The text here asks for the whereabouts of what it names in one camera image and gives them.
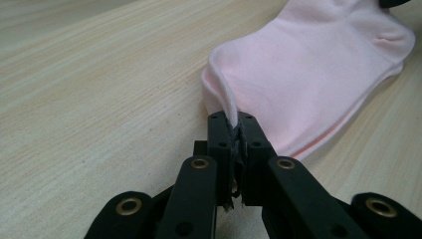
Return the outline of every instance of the pink sock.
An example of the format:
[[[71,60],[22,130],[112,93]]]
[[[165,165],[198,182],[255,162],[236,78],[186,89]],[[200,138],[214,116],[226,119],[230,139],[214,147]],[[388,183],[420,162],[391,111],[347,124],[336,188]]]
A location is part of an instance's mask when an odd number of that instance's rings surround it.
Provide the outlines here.
[[[278,155],[302,159],[400,73],[413,44],[376,0],[291,0],[263,29],[214,49],[204,102],[232,125],[237,111],[255,116]]]

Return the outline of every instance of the round hole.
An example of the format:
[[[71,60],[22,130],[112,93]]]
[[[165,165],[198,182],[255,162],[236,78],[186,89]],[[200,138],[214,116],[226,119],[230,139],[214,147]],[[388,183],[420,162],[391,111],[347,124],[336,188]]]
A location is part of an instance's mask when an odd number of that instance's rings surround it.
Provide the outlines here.
[[[348,236],[348,231],[347,229],[345,229],[343,226],[341,225],[333,225],[330,229],[329,232],[334,236],[334,237],[347,237]]]
[[[365,201],[366,207],[369,208],[371,211],[375,212],[376,214],[384,217],[395,217],[397,216],[397,211],[387,202],[369,197]]]
[[[129,197],[123,199],[115,208],[115,212],[121,216],[129,216],[139,211],[142,202],[139,198]]]
[[[190,165],[191,165],[193,168],[196,168],[196,169],[205,168],[205,167],[207,167],[207,166],[208,166],[208,160],[205,160],[205,159],[202,159],[202,158],[197,158],[197,159],[194,159],[194,160],[190,163]]]
[[[193,225],[189,222],[181,222],[176,225],[176,234],[181,237],[187,237],[193,232]]]
[[[284,169],[293,169],[296,167],[295,163],[288,159],[279,159],[277,165]]]

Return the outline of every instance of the black metal arm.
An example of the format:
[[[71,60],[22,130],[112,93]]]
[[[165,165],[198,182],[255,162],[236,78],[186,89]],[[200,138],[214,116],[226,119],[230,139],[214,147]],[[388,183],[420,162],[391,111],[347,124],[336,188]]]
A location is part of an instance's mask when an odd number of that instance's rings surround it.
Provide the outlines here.
[[[328,194],[297,160],[277,156],[256,119],[208,118],[208,140],[195,141],[175,184],[151,198],[122,193],[104,207],[86,238],[214,238],[216,207],[242,195],[261,206],[271,238],[422,238],[422,221],[382,195],[350,205]]]

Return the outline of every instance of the wood grain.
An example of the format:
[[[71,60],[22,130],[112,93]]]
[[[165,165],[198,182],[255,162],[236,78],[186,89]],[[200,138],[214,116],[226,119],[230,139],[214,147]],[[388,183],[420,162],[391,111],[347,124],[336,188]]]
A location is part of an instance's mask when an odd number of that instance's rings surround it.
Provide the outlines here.
[[[260,29],[286,3],[91,1],[110,7],[79,16],[66,6],[84,8],[80,1],[37,2],[31,19],[34,7],[0,4],[0,238],[83,238],[113,196],[171,185],[193,141],[206,138],[199,75],[210,51]],[[52,23],[55,9],[72,20]],[[411,1],[393,11],[417,35],[402,74],[304,161],[344,201],[374,191],[419,217],[421,10]],[[32,27],[45,22],[54,27]],[[239,204],[219,213],[217,238],[268,237],[260,213]]]

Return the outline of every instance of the tabletop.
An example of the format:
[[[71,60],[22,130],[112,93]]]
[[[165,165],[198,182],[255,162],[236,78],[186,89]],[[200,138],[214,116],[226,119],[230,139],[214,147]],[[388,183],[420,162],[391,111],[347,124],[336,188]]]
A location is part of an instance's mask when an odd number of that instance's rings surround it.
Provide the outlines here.
[[[0,3],[0,238],[83,238],[115,195],[172,185],[206,139],[200,73],[217,45],[286,0]],[[386,80],[303,163],[327,191],[384,194],[422,217],[422,2],[391,12],[416,34]],[[267,238],[260,208],[218,209],[216,238]]]

